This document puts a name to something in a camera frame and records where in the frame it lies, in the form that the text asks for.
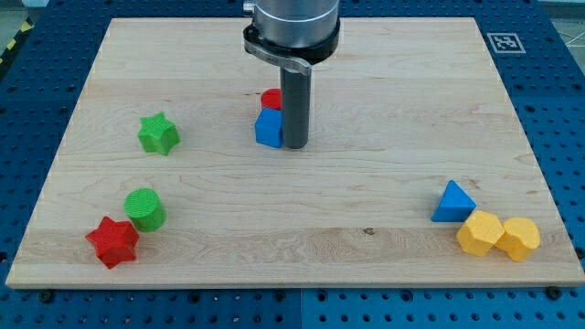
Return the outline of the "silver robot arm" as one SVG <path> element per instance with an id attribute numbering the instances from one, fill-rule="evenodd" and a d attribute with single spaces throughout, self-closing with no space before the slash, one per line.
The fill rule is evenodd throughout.
<path id="1" fill-rule="evenodd" d="M 242 9 L 244 48 L 266 63 L 308 77 L 337 48 L 338 0 L 244 0 Z"/>

